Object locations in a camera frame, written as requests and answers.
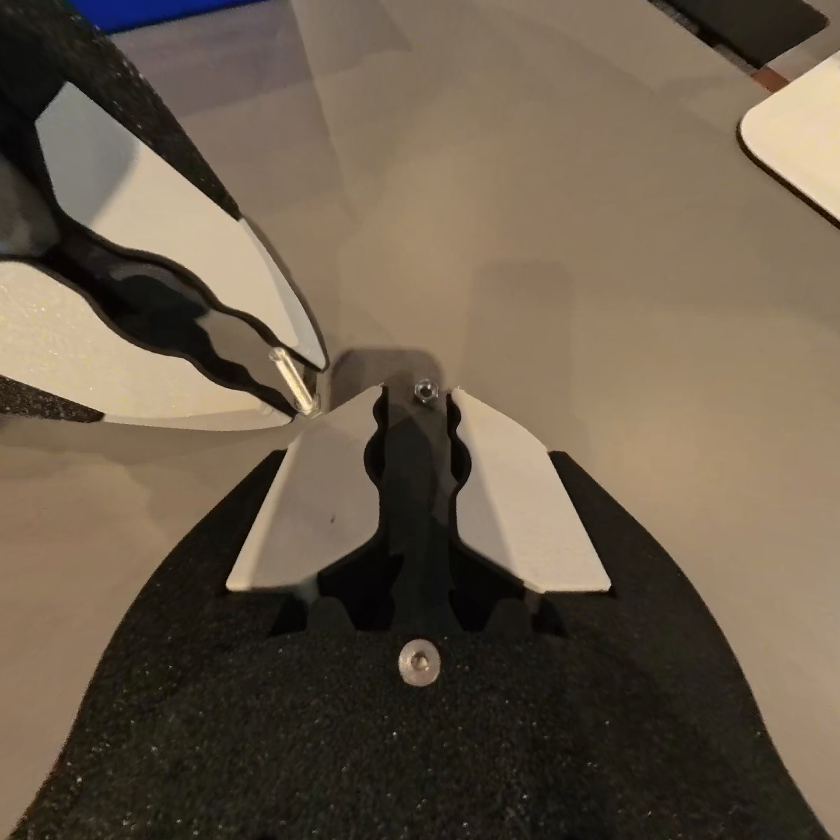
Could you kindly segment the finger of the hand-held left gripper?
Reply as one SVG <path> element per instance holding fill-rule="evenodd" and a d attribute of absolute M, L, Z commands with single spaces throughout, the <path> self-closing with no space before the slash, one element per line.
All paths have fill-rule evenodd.
<path fill-rule="evenodd" d="M 182 293 L 236 319 L 315 371 L 319 326 L 253 228 L 229 215 L 78 87 L 65 82 L 35 120 L 60 209 L 131 256 L 159 259 Z"/>
<path fill-rule="evenodd" d="M 272 259 L 181 259 L 223 304 L 260 319 L 291 350 L 317 350 L 297 293 Z M 2 261 L 2 374 L 87 406 L 111 424 L 239 432 L 291 420 L 264 397 L 217 384 L 190 361 L 112 331 L 79 292 Z"/>

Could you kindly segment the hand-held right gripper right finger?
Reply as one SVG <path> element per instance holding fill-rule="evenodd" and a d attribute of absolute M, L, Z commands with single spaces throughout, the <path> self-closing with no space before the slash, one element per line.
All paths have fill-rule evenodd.
<path fill-rule="evenodd" d="M 459 387 L 447 397 L 447 430 L 455 480 L 449 595 L 456 611 L 493 611 L 504 600 L 612 589 L 541 440 Z"/>

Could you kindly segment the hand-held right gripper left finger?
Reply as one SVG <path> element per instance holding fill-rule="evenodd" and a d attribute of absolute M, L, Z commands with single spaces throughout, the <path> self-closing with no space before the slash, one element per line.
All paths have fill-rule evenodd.
<path fill-rule="evenodd" d="M 364 457 L 387 407 L 379 384 L 305 424 L 259 507 L 227 577 L 228 592 L 315 601 L 320 573 L 373 540 L 380 491 Z"/>

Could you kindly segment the silver metal bolt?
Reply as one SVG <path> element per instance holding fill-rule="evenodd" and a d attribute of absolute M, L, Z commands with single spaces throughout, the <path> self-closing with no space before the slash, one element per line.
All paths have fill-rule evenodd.
<path fill-rule="evenodd" d="M 297 415 L 315 417 L 321 413 L 318 393 L 319 372 L 303 364 L 298 367 L 290 352 L 277 346 L 270 350 L 269 358 L 277 368 L 289 392 L 289 402 Z"/>

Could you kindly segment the blue plastic bin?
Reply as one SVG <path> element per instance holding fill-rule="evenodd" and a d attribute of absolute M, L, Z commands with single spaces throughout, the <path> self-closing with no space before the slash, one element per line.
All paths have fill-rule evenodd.
<path fill-rule="evenodd" d="M 69 4 L 82 16 L 108 35 L 262 3 L 262 1 L 69 1 Z"/>

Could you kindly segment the white document stand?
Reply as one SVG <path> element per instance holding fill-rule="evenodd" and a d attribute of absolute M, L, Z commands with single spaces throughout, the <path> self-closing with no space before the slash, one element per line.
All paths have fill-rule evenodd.
<path fill-rule="evenodd" d="M 738 124 L 742 151 L 839 226 L 839 53 L 754 106 Z"/>

